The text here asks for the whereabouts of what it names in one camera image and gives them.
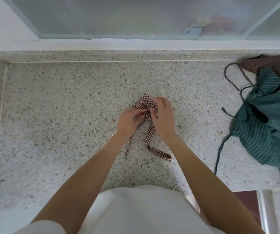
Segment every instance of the brown fabric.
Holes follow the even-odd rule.
[[[150,109],[150,108],[153,108],[158,116],[158,107],[157,107],[157,104],[156,102],[153,102],[151,101],[151,97],[147,94],[143,94],[143,96],[140,98],[140,100],[138,102],[136,102],[134,105],[133,105],[134,108],[136,109]],[[144,119],[145,121],[152,121],[152,118],[151,118],[151,114],[150,114],[150,110],[147,110],[144,114]],[[146,143],[146,146],[147,146],[147,149],[150,150],[151,152],[155,153],[157,156],[161,157],[162,159],[166,160],[166,161],[169,161],[171,162],[171,156],[167,153],[164,153],[158,149],[155,149],[153,148],[152,146],[150,146],[150,141],[151,139],[153,138],[154,134],[155,134],[156,130],[155,130],[155,127],[154,125],[152,124],[150,127],[149,127],[149,130],[147,132],[147,136],[146,136],[146,139],[145,139],[145,143]],[[130,147],[130,142],[131,142],[131,138],[130,137],[130,140],[129,140],[129,143],[128,143],[128,146],[127,146],[127,150],[126,150],[126,156],[128,155],[129,153],[129,147]]]
[[[261,55],[257,58],[241,59],[239,66],[255,74],[260,68],[272,68],[280,77],[280,56]]]

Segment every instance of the white shirt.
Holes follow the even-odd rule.
[[[65,234],[53,221],[38,221],[15,234]],[[116,188],[100,193],[78,234],[225,234],[209,227],[177,191],[156,186]]]

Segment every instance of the cloth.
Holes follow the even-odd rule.
[[[243,69],[255,74],[260,68],[272,68],[274,73],[280,77],[280,56],[260,55],[255,58],[241,59],[238,64]]]
[[[244,99],[242,91],[249,87],[253,89]],[[272,69],[262,68],[256,86],[244,87],[240,95],[243,105],[219,148],[215,172],[223,145],[230,136],[239,137],[247,152],[259,163],[280,169],[280,77]]]
[[[52,221],[38,221],[15,234],[65,234],[61,229]],[[225,234],[207,226],[180,192],[149,185],[100,193],[78,232],[88,233]]]
[[[138,102],[136,102],[132,107],[136,108],[136,109],[150,109],[153,108],[154,111],[156,112],[156,115],[158,116],[158,107],[156,102],[151,101],[151,97],[147,94],[143,94],[143,96],[140,98],[140,100]],[[151,118],[151,113],[150,110],[147,110],[144,114],[144,119],[146,121],[152,121]],[[164,153],[158,149],[153,148],[152,146],[150,146],[150,142],[154,136],[156,132],[156,129],[153,125],[153,123],[151,124],[151,126],[149,127],[149,130],[147,132],[147,136],[145,139],[145,143],[147,146],[147,149],[150,150],[151,152],[153,152],[154,154],[156,154],[157,156],[161,157],[162,159],[171,162],[171,156],[167,153]],[[130,149],[130,143],[131,143],[131,138],[129,139],[129,143],[126,149],[126,156],[129,153],[129,149]]]

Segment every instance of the hand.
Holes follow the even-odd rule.
[[[119,117],[116,135],[127,141],[136,131],[137,126],[144,118],[146,109],[129,108]]]
[[[176,136],[174,130],[174,113],[171,103],[168,99],[162,97],[151,98],[151,101],[156,102],[158,106],[158,117],[153,108],[150,108],[153,124],[159,136],[167,143],[167,140]]]

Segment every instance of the green striped fabric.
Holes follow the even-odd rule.
[[[280,169],[280,77],[271,69],[260,69],[256,81],[236,113],[219,154],[224,142],[236,136],[255,160]]]

